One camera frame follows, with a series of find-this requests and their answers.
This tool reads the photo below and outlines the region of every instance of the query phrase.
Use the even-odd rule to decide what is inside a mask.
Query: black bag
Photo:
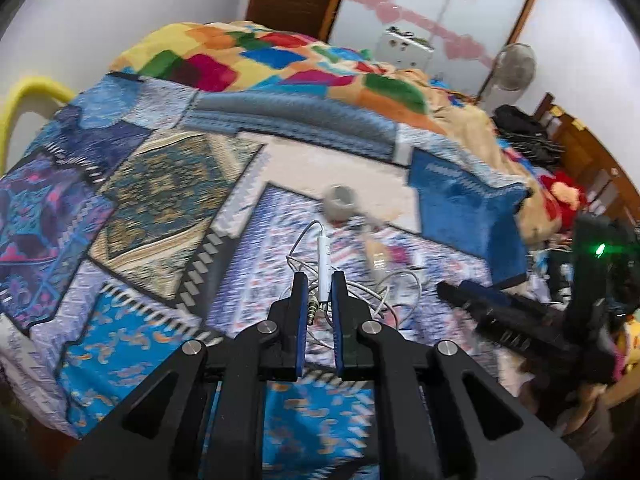
[[[564,148],[549,140],[542,124],[511,105],[497,107],[494,123],[498,134],[532,164],[553,170],[560,164]]]

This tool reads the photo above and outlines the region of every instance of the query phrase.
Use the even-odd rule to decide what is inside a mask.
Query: yellow curved handle
[[[76,94],[66,86],[42,76],[21,79],[9,90],[4,109],[0,114],[0,175],[4,175],[6,171],[6,156],[9,150],[9,140],[11,139],[9,129],[11,128],[15,111],[21,99],[27,94],[44,94],[63,103],[68,103],[76,97]]]

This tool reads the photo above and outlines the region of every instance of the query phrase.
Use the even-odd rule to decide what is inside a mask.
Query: patchwork bedsheet
[[[504,171],[497,147],[488,164],[438,124],[446,94],[416,73],[246,23],[169,25],[112,68],[0,180],[0,364],[43,424],[81,438],[182,341],[214,345],[264,317],[291,279],[285,252],[332,184],[353,187],[360,212],[387,222],[374,236],[424,263],[425,292],[404,335],[456,340],[498,376],[494,350],[434,292],[441,279],[489,285],[490,266],[455,240],[416,234],[407,168],[417,148],[491,192],[538,192],[519,170]],[[521,233],[522,218],[537,235],[549,231],[553,220],[528,200]],[[334,265],[367,282],[358,225],[332,239]],[[309,238],[301,251],[313,250]],[[413,293],[396,283],[399,303]],[[315,330],[328,342],[327,328]],[[306,357],[303,380],[270,384],[268,409],[305,398],[330,410],[335,396],[350,409],[333,426],[311,408],[287,412],[282,420],[304,419],[309,442],[267,426],[265,471],[277,478],[288,461],[298,476],[322,478],[345,459],[375,464],[370,389],[337,388],[322,347]],[[365,421],[356,444],[354,417]]]

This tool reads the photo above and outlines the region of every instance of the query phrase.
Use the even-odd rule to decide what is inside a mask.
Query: fan head
[[[536,57],[529,45],[509,44],[495,58],[494,81],[503,90],[522,90],[535,75]]]

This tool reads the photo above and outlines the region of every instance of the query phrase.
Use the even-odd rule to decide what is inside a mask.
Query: green patch
[[[364,86],[377,94],[402,103],[412,112],[427,113],[427,104],[422,93],[409,83],[383,75],[367,74],[364,76]]]
[[[322,48],[319,45],[312,46],[311,50],[315,50],[318,54],[324,56],[332,63],[338,63],[340,61],[340,56],[336,56],[333,52],[330,52],[329,50]]]
[[[236,40],[236,46],[241,46],[245,50],[259,50],[261,48],[270,48],[273,45],[266,41],[258,40],[254,32],[239,32],[233,30],[226,33]]]
[[[159,52],[151,61],[138,72],[140,75],[148,75],[151,77],[165,78],[171,71],[182,63],[182,58],[172,50],[163,50]]]

